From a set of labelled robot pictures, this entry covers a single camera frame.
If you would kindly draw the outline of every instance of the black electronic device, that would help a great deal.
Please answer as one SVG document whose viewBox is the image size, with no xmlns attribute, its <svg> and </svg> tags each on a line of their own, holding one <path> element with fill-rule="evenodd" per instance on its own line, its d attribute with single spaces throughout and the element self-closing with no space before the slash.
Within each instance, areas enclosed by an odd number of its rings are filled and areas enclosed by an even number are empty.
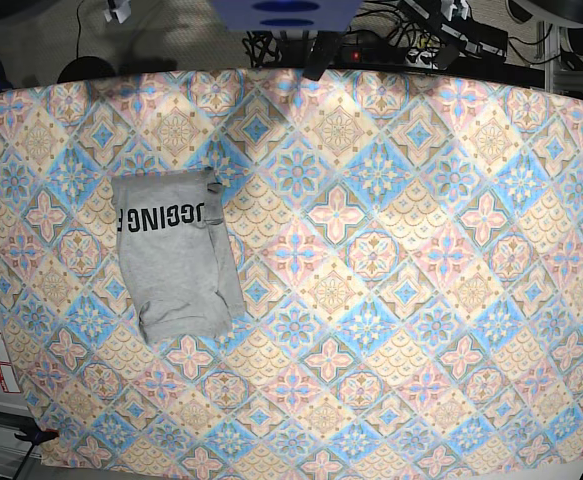
<svg viewBox="0 0 583 480">
<path fill-rule="evenodd" d="M 445 14 L 442 0 L 403 0 L 399 8 L 409 19 L 465 55 L 498 62 L 507 58 L 506 31 L 476 22 L 471 16 L 463 18 L 456 8 L 447 6 L 451 13 Z"/>
</svg>

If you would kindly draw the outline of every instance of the black cable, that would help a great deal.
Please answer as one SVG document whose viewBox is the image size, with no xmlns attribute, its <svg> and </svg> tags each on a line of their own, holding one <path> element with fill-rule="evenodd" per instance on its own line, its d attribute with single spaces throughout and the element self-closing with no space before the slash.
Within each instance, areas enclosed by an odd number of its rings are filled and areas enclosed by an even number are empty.
<svg viewBox="0 0 583 480">
<path fill-rule="evenodd" d="M 393 29 L 386 35 L 385 39 L 386 41 L 391 44 L 391 41 L 393 40 L 393 38 L 398 34 L 398 32 L 400 32 L 400 30 L 403 28 L 404 25 L 404 19 L 402 18 L 402 16 L 400 15 L 396 15 L 396 22 L 395 22 L 395 27 L 393 27 Z"/>
<path fill-rule="evenodd" d="M 406 35 L 407 36 L 407 41 L 409 42 L 409 46 L 413 45 L 413 39 L 411 38 L 411 34 L 418 32 L 419 31 L 419 27 L 417 23 L 408 23 L 403 29 L 402 32 L 400 32 L 400 36 L 398 37 L 398 41 L 395 42 L 395 46 L 399 47 L 400 46 L 400 42 L 402 41 L 402 38 Z"/>
<path fill-rule="evenodd" d="M 516 53 L 516 55 L 518 57 L 520 57 L 520 59 L 523 62 L 527 63 L 528 65 L 544 65 L 545 63 L 549 63 L 549 62 L 551 62 L 553 60 L 556 60 L 556 59 L 560 58 L 560 56 L 562 55 L 562 53 L 558 53 L 556 56 L 551 57 L 551 58 L 547 58 L 546 60 L 542 60 L 541 62 L 532 62 L 532 61 L 527 60 L 526 58 L 524 58 L 522 56 L 522 54 L 520 52 L 518 52 L 518 49 L 513 46 L 513 44 L 511 43 L 511 41 L 509 41 L 509 46 Z"/>
<path fill-rule="evenodd" d="M 397 10 L 388 10 L 386 8 L 378 8 L 376 10 L 365 10 L 362 13 L 358 13 L 355 18 L 368 17 L 369 15 L 377 15 L 378 13 L 388 13 L 393 16 L 399 16 Z"/>
<path fill-rule="evenodd" d="M 440 51 L 440 39 L 434 35 L 432 32 L 425 32 L 426 35 L 426 44 L 424 50 L 429 53 L 437 53 Z"/>
<path fill-rule="evenodd" d="M 420 29 L 419 25 L 416 25 L 415 28 L 412 28 L 406 32 L 407 41 L 409 42 L 409 47 L 414 48 L 417 47 L 418 38 L 422 30 Z"/>
<path fill-rule="evenodd" d="M 521 38 L 518 38 L 518 37 L 509 37 L 509 41 L 515 40 L 516 42 L 520 42 L 523 45 L 537 45 L 539 43 L 544 42 L 547 38 L 549 38 L 549 34 L 551 33 L 552 29 L 553 29 L 553 24 L 549 25 L 549 28 L 547 29 L 547 33 L 545 33 L 544 37 L 542 37 L 537 42 L 525 42 L 524 40 L 522 40 Z"/>
<path fill-rule="evenodd" d="M 78 8 L 75 9 L 75 17 L 78 19 L 78 39 L 75 42 L 75 58 L 80 58 L 80 35 L 82 35 L 82 22 L 80 22 L 80 7 L 86 0 L 81 0 L 78 3 Z"/>
<path fill-rule="evenodd" d="M 18 467 L 18 470 L 15 472 L 15 475 L 13 475 L 13 477 L 12 477 L 13 480 L 17 480 L 17 478 L 20 476 L 20 472 L 24 468 L 24 464 L 27 463 L 27 460 L 29 459 L 29 455 L 31 455 L 31 452 L 33 451 L 34 448 L 35 448 L 35 444 L 32 443 L 31 447 L 29 447 L 29 451 L 27 452 L 27 454 L 24 456 L 24 458 L 20 462 L 20 466 Z"/>
<path fill-rule="evenodd" d="M 357 29 L 357 30 L 348 31 L 343 36 L 346 37 L 346 36 L 349 36 L 349 35 L 359 35 L 361 33 L 373 35 L 380 42 L 387 43 L 386 39 L 384 37 L 382 37 L 381 35 L 379 35 L 378 33 L 374 32 L 373 30 L 367 30 L 367 29 L 364 29 L 364 28 L 360 28 L 360 29 Z M 343 43 L 342 45 L 359 46 L 359 45 L 362 45 L 363 43 L 365 43 L 365 42 L 360 43 L 360 38 L 359 37 L 356 37 L 355 43 Z"/>
<path fill-rule="evenodd" d="M 247 38 L 242 39 L 242 45 L 252 68 L 275 66 L 281 60 L 280 47 L 271 32 L 247 32 Z M 267 55 L 272 59 L 265 61 Z"/>
</svg>

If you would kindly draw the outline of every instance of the gray t-shirt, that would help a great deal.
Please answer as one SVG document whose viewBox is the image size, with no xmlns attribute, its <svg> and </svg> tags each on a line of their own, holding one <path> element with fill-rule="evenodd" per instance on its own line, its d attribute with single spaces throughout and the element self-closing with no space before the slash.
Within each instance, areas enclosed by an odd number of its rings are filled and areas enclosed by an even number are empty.
<svg viewBox="0 0 583 480">
<path fill-rule="evenodd" d="M 245 311 L 213 170 L 112 184 L 120 270 L 147 343 L 229 331 Z"/>
</svg>

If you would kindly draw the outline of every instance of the patterned tablecloth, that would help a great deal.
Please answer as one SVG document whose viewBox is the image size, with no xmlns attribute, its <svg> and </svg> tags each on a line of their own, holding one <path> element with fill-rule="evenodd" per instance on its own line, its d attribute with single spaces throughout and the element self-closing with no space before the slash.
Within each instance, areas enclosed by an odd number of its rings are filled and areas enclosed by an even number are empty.
<svg viewBox="0 0 583 480">
<path fill-rule="evenodd" d="M 0 119 L 0 304 L 60 431 L 44 464 L 433 479 L 580 457 L 583 102 L 232 70 L 8 92 Z M 248 315 L 151 349 L 110 177 L 205 166 Z"/>
</svg>

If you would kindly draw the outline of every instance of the blue diamond motif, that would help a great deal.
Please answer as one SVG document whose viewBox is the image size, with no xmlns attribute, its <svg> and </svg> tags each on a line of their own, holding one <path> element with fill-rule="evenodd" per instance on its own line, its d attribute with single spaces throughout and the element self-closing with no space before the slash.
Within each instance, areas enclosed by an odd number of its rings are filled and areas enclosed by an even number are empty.
<svg viewBox="0 0 583 480">
<path fill-rule="evenodd" d="M 122 292 L 124 292 L 124 287 L 120 285 L 120 282 L 115 278 L 112 278 L 109 284 L 105 287 L 105 290 L 117 300 L 120 298 L 120 295 L 122 295 Z"/>
<path fill-rule="evenodd" d="M 249 135 L 253 143 L 258 143 L 268 131 L 269 127 L 262 123 L 262 120 L 258 116 L 254 117 L 251 123 L 244 129 L 244 132 Z"/>
<path fill-rule="evenodd" d="M 554 137 L 553 140 L 551 140 L 551 143 L 547 145 L 547 152 L 549 152 L 551 158 L 555 160 L 558 155 L 564 152 L 564 148 L 560 142 L 558 142 L 558 139 Z"/>
<path fill-rule="evenodd" d="M 33 393 L 29 393 L 29 395 L 27 395 L 27 402 L 29 403 L 29 405 L 36 406 L 39 401 L 40 399 L 36 397 Z"/>
<path fill-rule="evenodd" d="M 267 293 L 269 293 L 269 290 L 267 290 L 266 288 L 264 288 L 260 282 L 258 282 L 257 280 L 255 282 L 253 282 L 251 284 L 251 286 L 249 288 L 247 288 L 245 290 L 246 294 L 249 295 L 254 302 L 256 303 L 260 303 L 260 300 L 262 300 L 262 297 L 264 297 Z"/>
<path fill-rule="evenodd" d="M 255 423 L 257 423 L 258 425 L 262 425 L 270 417 L 269 417 L 269 415 L 267 415 L 265 412 L 263 412 L 262 410 L 260 410 L 258 408 L 258 410 L 256 410 L 255 412 L 253 412 L 253 414 L 249 418 L 251 420 L 253 420 Z"/>
<path fill-rule="evenodd" d="M 421 122 L 418 122 L 415 127 L 407 132 L 407 136 L 416 147 L 420 148 L 431 137 L 431 134 L 422 126 Z"/>
<path fill-rule="evenodd" d="M 11 288 L 11 284 L 7 281 L 6 278 L 0 277 L 0 291 L 2 293 L 7 293 Z"/>
<path fill-rule="evenodd" d="M 109 130 L 104 123 L 101 123 L 98 127 L 98 131 L 92 135 L 93 139 L 98 142 L 98 145 L 100 145 L 100 148 L 104 148 L 109 140 L 111 140 L 112 136 L 113 132 Z"/>
<path fill-rule="evenodd" d="M 134 417 L 139 417 L 144 413 L 144 408 L 142 408 L 137 403 L 133 402 L 129 408 L 127 408 L 127 412 L 129 412 Z"/>
<path fill-rule="evenodd" d="M 498 412 L 498 415 L 500 415 L 500 416 L 502 417 L 502 416 L 506 415 L 506 413 L 507 413 L 509 410 L 511 410 L 511 407 L 509 406 L 509 404 L 508 404 L 508 403 L 505 403 L 505 404 L 503 404 L 503 405 L 500 405 L 500 406 L 497 408 L 496 412 Z"/>
<path fill-rule="evenodd" d="M 407 304 L 411 299 L 417 295 L 418 291 L 407 281 L 404 282 L 396 291 L 395 294 L 403 304 Z"/>
<path fill-rule="evenodd" d="M 538 287 L 537 283 L 534 283 L 529 288 L 527 288 L 526 292 L 524 293 L 526 294 L 529 301 L 533 302 L 536 297 L 542 293 L 542 290 L 540 290 L 540 287 Z"/>
<path fill-rule="evenodd" d="M 391 422 L 398 418 L 398 414 L 393 410 L 387 410 L 382 415 L 380 415 L 380 420 L 382 420 L 385 425 L 391 425 Z"/>
<path fill-rule="evenodd" d="M 137 431 L 117 413 L 104 413 L 93 423 L 99 440 L 109 448 L 124 451 L 137 438 Z"/>
</svg>

